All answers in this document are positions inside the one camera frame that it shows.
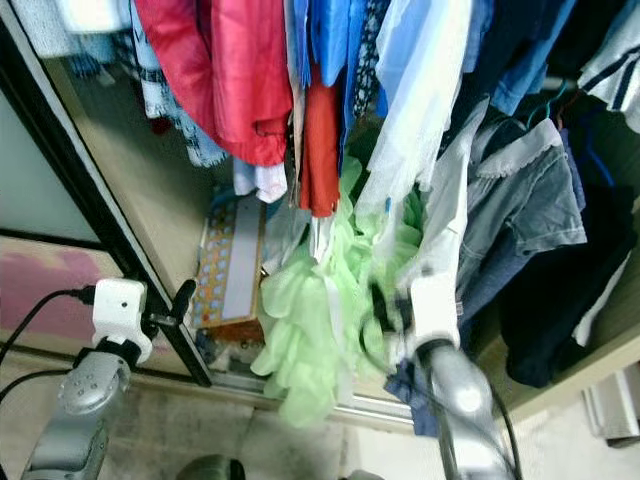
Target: wire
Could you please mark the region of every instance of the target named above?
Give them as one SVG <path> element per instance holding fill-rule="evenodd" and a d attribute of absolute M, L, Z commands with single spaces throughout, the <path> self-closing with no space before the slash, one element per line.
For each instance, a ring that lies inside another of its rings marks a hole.
<path fill-rule="evenodd" d="M 40 378 L 40 377 L 55 377 L 57 375 L 66 375 L 70 371 L 71 370 L 69 370 L 69 369 L 66 369 L 66 370 L 43 370 L 41 372 L 28 373 L 27 375 L 23 375 L 22 377 L 16 378 L 13 382 L 11 382 L 9 385 L 4 387 L 2 389 L 2 391 L 0 392 L 0 405 L 2 405 L 2 402 L 5 399 L 5 397 L 7 395 L 9 395 L 9 393 L 11 393 L 11 390 L 13 390 L 17 386 L 23 384 L 24 382 L 26 382 L 28 380 L 32 380 L 34 378 Z"/>
<path fill-rule="evenodd" d="M 387 376 L 392 375 L 394 373 L 394 372 L 390 371 L 387 368 L 386 365 L 384 365 L 379 359 L 374 357 L 367 350 L 366 344 L 365 344 L 365 339 L 364 339 L 364 324 L 363 324 L 362 328 L 360 329 L 360 347 L 362 348 L 362 351 L 365 354 L 365 356 L 367 357 L 367 359 L 369 360 L 369 362 L 371 362 L 371 364 L 374 367 L 376 367 L 378 370 L 380 370 L 382 373 L 386 374 Z M 440 401 L 440 399 L 437 396 L 435 396 L 432 392 L 429 392 L 427 390 L 423 390 L 423 389 L 419 388 L 417 385 L 415 385 L 415 383 L 408 382 L 408 381 L 403 380 L 401 378 L 394 378 L 394 381 L 397 381 L 398 383 L 400 383 L 400 384 L 402 384 L 402 385 L 404 385 L 406 387 L 411 388 L 414 392 L 417 392 L 418 394 L 423 395 L 431 403 L 435 404 L 438 408 L 441 408 L 442 410 L 446 411 L 449 415 L 451 415 L 453 418 L 455 418 L 459 422 L 465 424 L 466 426 L 468 426 L 472 430 L 475 430 L 476 433 L 480 434 L 485 439 L 485 441 L 489 445 L 491 445 L 493 447 L 493 449 L 496 451 L 496 453 L 502 458 L 504 464 L 506 465 L 506 467 L 508 468 L 510 473 L 513 475 L 515 480 L 522 480 L 523 477 L 522 477 L 522 468 L 521 468 L 521 464 L 520 464 L 520 454 L 519 454 L 519 451 L 518 451 L 518 446 L 517 446 L 517 442 L 516 442 L 516 438 L 515 438 L 515 432 L 513 430 L 513 424 L 511 423 L 511 419 L 509 418 L 509 413 L 508 413 L 508 411 L 506 409 L 506 406 L 505 406 L 504 402 L 502 401 L 502 398 L 500 398 L 500 396 L 495 391 L 495 389 L 493 388 L 493 385 L 491 385 L 491 383 L 489 383 L 489 385 L 491 387 L 491 394 L 492 394 L 494 400 L 496 401 L 496 404 L 498 405 L 498 409 L 500 410 L 500 414 L 504 418 L 505 425 L 507 427 L 507 432 L 508 432 L 508 435 L 509 435 L 509 442 L 511 443 L 511 452 L 512 452 L 512 456 L 513 456 L 513 463 L 511 463 L 511 460 L 505 454 L 505 452 L 503 451 L 502 447 L 495 441 L 495 439 L 488 432 L 486 432 L 485 430 L 480 428 L 476 423 L 474 423 L 469 418 L 464 417 L 464 416 L 458 414 L 457 412 L 453 411 L 447 405 L 442 403 Z"/>
<path fill-rule="evenodd" d="M 511 423 L 511 417 L 509 417 L 509 411 L 507 410 L 507 406 L 504 404 L 502 397 L 498 395 L 498 392 L 491 385 L 491 395 L 493 396 L 493 401 L 496 402 L 498 406 L 498 410 L 500 410 L 500 414 L 504 419 L 504 424 L 507 427 L 507 434 L 509 435 L 509 443 L 511 444 L 511 456 L 513 457 L 513 467 L 516 473 L 516 478 L 522 479 L 522 465 L 520 463 L 520 452 L 518 450 L 518 442 L 516 440 L 516 433 L 513 429 L 513 423 Z"/>
<path fill-rule="evenodd" d="M 29 326 L 29 324 L 35 318 L 38 312 L 42 310 L 42 307 L 44 307 L 47 303 L 49 303 L 51 300 L 57 297 L 70 296 L 70 297 L 79 299 L 85 305 L 92 305 L 95 297 L 95 293 L 96 293 L 96 287 L 94 285 L 87 285 L 80 289 L 56 290 L 55 292 L 51 292 L 48 295 L 45 295 L 38 303 L 35 304 L 35 306 L 31 309 L 31 311 L 27 313 L 26 317 L 24 317 L 22 322 L 20 322 L 18 327 L 11 334 L 11 336 L 2 345 L 2 349 L 0 349 L 0 365 L 2 365 L 2 362 L 4 361 L 5 357 L 7 356 L 7 353 L 9 352 L 9 349 L 16 342 L 20 334 L 24 331 L 25 328 Z M 40 377 L 65 375 L 69 371 L 70 370 L 43 370 L 41 372 L 33 372 L 27 375 L 23 375 L 22 377 L 16 378 L 13 382 L 11 382 L 9 385 L 3 388 L 2 391 L 0 392 L 0 405 L 2 404 L 2 401 L 5 399 L 5 397 L 11 392 L 11 390 L 13 390 L 18 385 L 21 385 L 22 383 L 28 380 L 31 380 L 34 378 L 40 378 Z M 6 479 L 7 479 L 7 474 L 5 473 L 4 468 L 2 468 L 2 464 L 0 463 L 0 480 L 6 480 Z"/>
<path fill-rule="evenodd" d="M 0 349 L 0 365 L 4 361 L 4 358 L 7 356 L 9 349 L 13 346 L 17 338 L 20 336 L 22 331 L 27 328 L 27 326 L 31 323 L 37 313 L 44 307 L 47 303 L 57 297 L 69 296 L 79 299 L 85 305 L 92 305 L 93 298 L 95 296 L 96 287 L 93 285 L 88 285 L 86 287 L 80 289 L 70 289 L 70 290 L 56 290 L 55 292 L 51 292 L 48 295 L 45 295 L 36 305 L 31 309 L 27 316 L 24 317 L 24 320 L 20 322 L 20 325 L 13 331 L 11 336 L 7 339 L 6 342 L 2 345 L 2 349 Z"/>
<path fill-rule="evenodd" d="M 77 290 L 57 290 L 55 292 L 51 292 L 48 295 L 45 295 L 45 297 L 42 298 L 42 300 L 40 300 L 38 303 L 36 303 L 35 307 L 33 307 L 31 309 L 31 311 L 27 314 L 26 317 L 24 317 L 24 320 L 22 320 L 22 322 L 20 322 L 20 325 L 18 325 L 18 328 L 16 328 L 13 331 L 13 333 L 7 339 L 7 341 L 4 342 L 4 345 L 2 345 L 2 349 L 0 350 L 0 365 L 2 365 L 4 357 L 6 357 L 7 352 L 9 352 L 9 349 L 13 346 L 13 344 L 15 343 L 16 339 L 18 338 L 18 336 L 22 333 L 22 331 L 25 328 L 27 328 L 29 323 L 31 323 L 33 318 L 42 309 L 42 307 L 44 307 L 47 303 L 49 303 L 51 300 L 53 300 L 56 297 L 63 297 L 65 295 L 73 296 L 76 291 Z"/>

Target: light blue shirt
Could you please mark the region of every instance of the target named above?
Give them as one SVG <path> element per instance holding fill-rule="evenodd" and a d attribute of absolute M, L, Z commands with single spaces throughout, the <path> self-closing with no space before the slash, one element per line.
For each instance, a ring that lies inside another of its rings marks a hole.
<path fill-rule="evenodd" d="M 575 4 L 576 0 L 563 1 L 549 38 L 533 42 L 520 61 L 502 75 L 491 105 L 507 115 L 513 115 L 527 93 L 540 91 L 540 79 L 544 78 L 546 72 L 547 57 Z"/>
<path fill-rule="evenodd" d="M 311 47 L 322 83 L 330 87 L 347 62 L 348 0 L 311 0 Z"/>
<path fill-rule="evenodd" d="M 355 99 L 356 70 L 358 68 L 358 52 L 362 40 L 362 28 L 366 14 L 367 0 L 351 0 L 349 7 L 349 35 L 347 42 L 347 71 L 344 82 L 344 104 L 342 106 L 343 127 L 340 136 L 340 158 L 338 160 L 338 171 L 342 170 L 342 160 L 344 158 L 345 145 L 349 133 L 356 121 L 353 116 L 353 102 Z"/>

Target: pink clothing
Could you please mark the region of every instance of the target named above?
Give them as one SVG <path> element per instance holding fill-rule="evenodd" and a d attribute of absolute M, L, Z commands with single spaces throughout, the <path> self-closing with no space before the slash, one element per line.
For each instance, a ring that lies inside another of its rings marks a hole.
<path fill-rule="evenodd" d="M 136 6 L 189 116 L 247 163 L 281 163 L 293 105 L 282 0 L 136 0 Z"/>

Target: floor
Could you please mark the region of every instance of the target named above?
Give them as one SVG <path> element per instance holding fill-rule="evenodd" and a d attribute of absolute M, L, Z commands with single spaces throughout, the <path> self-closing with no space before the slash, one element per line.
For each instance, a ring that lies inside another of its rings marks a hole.
<path fill-rule="evenodd" d="M 7 362 L 2 385 L 27 373 Z M 18 479 L 53 409 L 60 378 L 30 381 L 0 411 L 0 460 Z M 527 480 L 638 478 L 640 445 L 613 450 L 591 436 L 583 404 L 517 426 Z M 385 480 L 442 479 L 435 440 L 336 422 L 308 430 L 251 407 L 132 388 L 111 436 L 101 480 L 173 479 L 192 459 L 236 457 L 249 480 L 337 480 L 364 469 Z"/>

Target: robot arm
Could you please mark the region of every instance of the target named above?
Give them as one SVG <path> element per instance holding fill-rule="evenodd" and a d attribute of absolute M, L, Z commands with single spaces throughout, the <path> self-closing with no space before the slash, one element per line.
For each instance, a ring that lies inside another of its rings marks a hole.
<path fill-rule="evenodd" d="M 440 454 L 448 479 L 515 479 L 493 419 L 485 375 L 459 350 L 455 273 L 414 280 L 410 288 L 415 356 L 427 375 Z"/>
<path fill-rule="evenodd" d="M 64 378 L 58 404 L 22 475 L 23 480 L 98 478 L 109 425 L 127 390 L 131 369 L 151 353 L 142 332 L 146 287 L 105 279 L 96 285 L 96 348 L 83 350 Z"/>

